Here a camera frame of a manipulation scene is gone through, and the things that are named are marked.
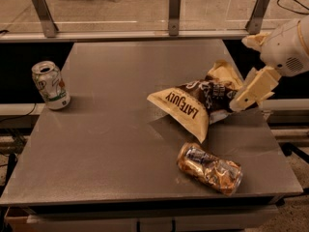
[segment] plastic wrapper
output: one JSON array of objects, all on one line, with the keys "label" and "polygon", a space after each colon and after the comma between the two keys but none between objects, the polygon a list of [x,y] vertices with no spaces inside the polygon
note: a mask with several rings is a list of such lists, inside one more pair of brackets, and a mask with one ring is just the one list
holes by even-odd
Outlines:
[{"label": "plastic wrapper", "polygon": [[196,143],[185,143],[178,155],[181,171],[225,194],[235,193],[242,178],[241,166],[205,152]]},{"label": "plastic wrapper", "polygon": [[252,48],[256,51],[261,52],[262,48],[261,46],[265,42],[266,38],[270,35],[270,33],[260,33],[257,35],[249,35],[247,37],[244,37],[241,41],[242,43],[248,47]]},{"label": "plastic wrapper", "polygon": [[233,112],[229,103],[241,87],[242,81],[234,68],[221,60],[204,79],[150,94],[148,100],[203,142],[209,124],[225,119]]}]

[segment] metal post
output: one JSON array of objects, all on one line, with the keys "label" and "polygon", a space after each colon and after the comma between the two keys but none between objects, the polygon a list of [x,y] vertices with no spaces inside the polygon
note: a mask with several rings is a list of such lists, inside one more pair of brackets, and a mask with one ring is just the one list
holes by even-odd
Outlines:
[{"label": "metal post", "polygon": [[50,14],[46,1],[32,0],[32,3],[35,6],[39,16],[44,35],[46,37],[55,37],[59,29]]},{"label": "metal post", "polygon": [[264,15],[267,10],[267,6],[270,0],[257,0],[254,6],[254,10],[250,17],[250,20],[247,22],[245,29],[249,34],[258,34],[260,33]]},{"label": "metal post", "polygon": [[178,36],[180,31],[182,0],[170,0],[168,31],[170,36]]}]

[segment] crumpled chip bag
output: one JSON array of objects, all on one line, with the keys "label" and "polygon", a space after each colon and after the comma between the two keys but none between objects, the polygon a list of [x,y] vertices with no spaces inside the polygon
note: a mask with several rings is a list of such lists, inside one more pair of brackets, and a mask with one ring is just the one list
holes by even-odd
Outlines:
[{"label": "crumpled chip bag", "polygon": [[205,79],[150,94],[147,99],[170,114],[202,143],[209,124],[233,113],[229,103],[242,87],[231,64],[214,63]]}]

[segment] soda can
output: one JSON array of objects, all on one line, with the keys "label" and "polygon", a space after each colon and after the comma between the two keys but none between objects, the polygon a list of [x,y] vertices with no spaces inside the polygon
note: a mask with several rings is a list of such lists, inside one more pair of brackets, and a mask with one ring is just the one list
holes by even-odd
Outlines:
[{"label": "soda can", "polygon": [[182,172],[227,196],[237,191],[243,175],[239,163],[220,159],[196,143],[183,145],[177,165]]},{"label": "soda can", "polygon": [[42,61],[33,66],[32,79],[49,109],[57,110],[69,104],[70,94],[60,69],[53,62]]}]

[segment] tabletop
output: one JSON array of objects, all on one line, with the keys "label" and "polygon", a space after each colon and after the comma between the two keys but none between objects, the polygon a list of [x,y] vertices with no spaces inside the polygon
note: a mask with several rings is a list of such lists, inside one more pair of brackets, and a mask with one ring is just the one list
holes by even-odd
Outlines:
[{"label": "tabletop", "polygon": [[[235,65],[220,40],[76,43],[62,70],[70,104],[43,110],[0,204],[224,197],[180,171],[177,155],[192,135],[147,101],[204,78],[218,59]],[[210,125],[203,146],[241,164],[231,198],[302,191],[259,108]]]}]

